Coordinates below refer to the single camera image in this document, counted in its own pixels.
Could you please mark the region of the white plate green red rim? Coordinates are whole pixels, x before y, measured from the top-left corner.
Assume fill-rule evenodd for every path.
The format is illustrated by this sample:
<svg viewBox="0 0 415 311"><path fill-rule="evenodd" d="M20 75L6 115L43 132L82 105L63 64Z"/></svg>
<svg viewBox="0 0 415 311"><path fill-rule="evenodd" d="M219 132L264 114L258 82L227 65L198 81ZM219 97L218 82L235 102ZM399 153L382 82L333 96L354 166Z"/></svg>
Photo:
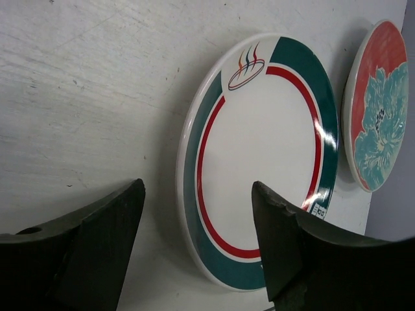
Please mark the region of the white plate green red rim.
<svg viewBox="0 0 415 311"><path fill-rule="evenodd" d="M324 218L338 141L331 82L302 42L257 34L216 62L190 105L176 162L182 231L210 281L238 292L264 288L252 185L261 181Z"/></svg>

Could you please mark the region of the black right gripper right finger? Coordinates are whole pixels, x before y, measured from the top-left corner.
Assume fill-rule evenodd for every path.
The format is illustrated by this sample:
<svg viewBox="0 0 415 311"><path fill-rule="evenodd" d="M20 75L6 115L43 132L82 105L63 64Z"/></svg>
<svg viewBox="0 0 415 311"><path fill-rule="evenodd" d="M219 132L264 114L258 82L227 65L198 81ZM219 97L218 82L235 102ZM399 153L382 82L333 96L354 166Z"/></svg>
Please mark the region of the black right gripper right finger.
<svg viewBox="0 0 415 311"><path fill-rule="evenodd" d="M276 310L413 310L414 239L352 233L264 183L252 209L268 299Z"/></svg>

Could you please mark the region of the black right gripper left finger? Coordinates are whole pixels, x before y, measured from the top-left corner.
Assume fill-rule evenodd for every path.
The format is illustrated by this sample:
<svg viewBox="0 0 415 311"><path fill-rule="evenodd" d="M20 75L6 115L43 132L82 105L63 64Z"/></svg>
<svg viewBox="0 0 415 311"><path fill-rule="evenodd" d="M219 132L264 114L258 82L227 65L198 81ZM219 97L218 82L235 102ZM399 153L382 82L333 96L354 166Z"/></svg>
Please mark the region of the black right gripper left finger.
<svg viewBox="0 0 415 311"><path fill-rule="evenodd" d="M141 179L1 235L2 310L115 310L145 202Z"/></svg>

